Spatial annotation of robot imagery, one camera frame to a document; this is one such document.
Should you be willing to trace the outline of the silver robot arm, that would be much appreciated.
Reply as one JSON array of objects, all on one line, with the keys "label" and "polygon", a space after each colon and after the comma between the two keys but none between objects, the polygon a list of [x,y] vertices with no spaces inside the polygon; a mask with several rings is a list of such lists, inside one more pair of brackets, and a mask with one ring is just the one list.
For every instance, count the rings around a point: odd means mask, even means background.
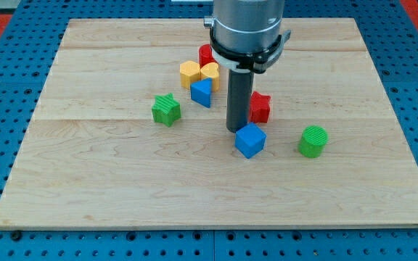
[{"label": "silver robot arm", "polygon": [[222,48],[240,54],[258,53],[277,40],[283,0],[214,0],[203,24]]}]

